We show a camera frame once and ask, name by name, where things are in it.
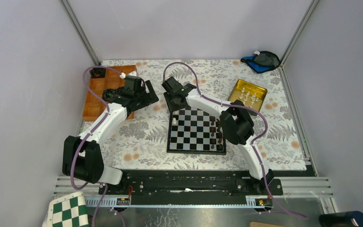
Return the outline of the gold metal tin box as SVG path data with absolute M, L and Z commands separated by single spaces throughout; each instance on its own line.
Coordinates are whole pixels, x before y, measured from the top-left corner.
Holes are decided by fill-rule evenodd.
M 246 107 L 259 112 L 267 93 L 267 89 L 239 79 L 234 85 L 228 100 L 231 102 L 240 100 Z

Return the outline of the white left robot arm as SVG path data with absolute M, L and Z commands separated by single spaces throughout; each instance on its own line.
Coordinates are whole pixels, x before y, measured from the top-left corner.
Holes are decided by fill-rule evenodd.
M 63 174 L 88 183 L 108 183 L 116 194 L 126 192 L 128 182 L 122 178 L 123 172 L 104 164 L 100 143 L 111 137 L 131 113 L 158 100 L 150 80 L 127 76 L 124 86 L 115 91 L 97 120 L 78 136 L 65 139 Z

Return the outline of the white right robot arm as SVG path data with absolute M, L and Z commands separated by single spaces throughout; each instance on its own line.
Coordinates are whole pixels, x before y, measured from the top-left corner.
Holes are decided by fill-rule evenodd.
M 162 83 L 164 97 L 171 112 L 185 107 L 194 107 L 207 112 L 220 121 L 223 137 L 238 147 L 249 167 L 252 188 L 256 194 L 263 195 L 271 188 L 272 171 L 263 163 L 254 143 L 254 122 L 250 111 L 241 101 L 225 101 L 202 93 L 192 84 L 182 85 L 174 77 Z

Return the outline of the black white chess board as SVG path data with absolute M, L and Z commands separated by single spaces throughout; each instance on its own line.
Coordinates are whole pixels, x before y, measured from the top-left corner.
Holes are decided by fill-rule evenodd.
M 225 155 L 226 140 L 223 136 L 223 151 L 210 149 L 209 113 L 192 107 L 186 107 L 170 114 L 167 150 L 168 153 Z

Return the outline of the dark chess pieces row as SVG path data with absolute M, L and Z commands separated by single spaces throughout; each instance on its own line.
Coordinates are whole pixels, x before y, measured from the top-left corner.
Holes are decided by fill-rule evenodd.
M 210 149 L 215 151 L 223 151 L 223 136 L 221 132 L 220 121 L 214 116 L 209 117 L 209 132 L 210 132 Z

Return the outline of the green white rolled chess mat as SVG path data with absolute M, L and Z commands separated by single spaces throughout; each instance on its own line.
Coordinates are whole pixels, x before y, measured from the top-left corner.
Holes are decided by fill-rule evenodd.
M 75 192 L 52 200 L 43 227 L 89 227 L 83 192 Z

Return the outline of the dark rolled cloth in tray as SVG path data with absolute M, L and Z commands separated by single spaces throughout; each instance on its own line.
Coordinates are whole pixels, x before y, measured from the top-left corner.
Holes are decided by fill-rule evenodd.
M 102 99 L 106 102 L 110 102 L 112 100 L 112 98 L 114 97 L 114 95 L 116 95 L 116 94 L 117 94 L 117 89 L 108 88 L 103 91 Z

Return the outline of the floral white table mat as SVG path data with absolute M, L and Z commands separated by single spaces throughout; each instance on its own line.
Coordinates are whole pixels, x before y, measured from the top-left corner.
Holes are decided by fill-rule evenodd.
M 274 171 L 306 170 L 285 89 L 277 70 L 257 74 L 240 60 L 104 60 L 103 66 L 135 65 L 144 80 L 150 80 L 159 101 L 122 122 L 101 143 L 105 164 L 123 169 L 246 170 L 239 149 L 230 143 L 225 155 L 167 153 L 169 112 L 162 87 L 163 77 L 173 76 L 182 84 L 198 83 L 201 92 L 227 100 L 237 80 L 242 79 L 268 92 L 253 117 L 256 136 L 268 127 L 256 144 L 264 164 Z

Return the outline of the orange wooden divided tray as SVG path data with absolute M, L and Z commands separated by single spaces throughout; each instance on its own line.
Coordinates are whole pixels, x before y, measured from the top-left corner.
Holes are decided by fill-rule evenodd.
M 102 97 L 103 91 L 108 88 L 117 89 L 124 86 L 125 80 L 120 78 L 120 73 L 129 74 L 137 70 L 136 65 L 111 66 L 106 69 L 104 78 L 92 79 L 90 73 L 86 75 L 89 88 L 98 96 Z M 94 122 L 106 109 L 106 106 L 90 92 L 87 92 L 83 110 L 83 120 Z

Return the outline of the dark rolled cloth corner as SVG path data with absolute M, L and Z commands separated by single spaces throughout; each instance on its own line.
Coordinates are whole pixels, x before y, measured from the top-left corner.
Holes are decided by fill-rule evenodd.
M 89 71 L 92 79 L 104 78 L 106 75 L 105 68 L 93 68 Z

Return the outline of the blue black cloth bundle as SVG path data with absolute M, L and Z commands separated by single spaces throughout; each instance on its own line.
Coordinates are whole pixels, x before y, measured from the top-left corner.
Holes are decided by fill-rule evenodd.
M 248 65 L 256 73 L 273 71 L 281 64 L 279 57 L 268 51 L 255 51 L 253 56 L 241 58 L 241 62 Z

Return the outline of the dark cylinder bottle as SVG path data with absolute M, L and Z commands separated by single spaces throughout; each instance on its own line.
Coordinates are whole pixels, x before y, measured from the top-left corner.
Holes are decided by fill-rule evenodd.
M 363 227 L 363 213 L 360 211 L 347 211 L 322 214 L 319 223 L 323 227 Z

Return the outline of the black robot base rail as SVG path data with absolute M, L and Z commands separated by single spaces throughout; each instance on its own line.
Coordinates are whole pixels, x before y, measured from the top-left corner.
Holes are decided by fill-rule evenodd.
M 283 195 L 281 181 L 267 182 L 248 171 L 126 170 L 107 195 L 124 195 L 132 205 L 243 205 L 246 196 Z

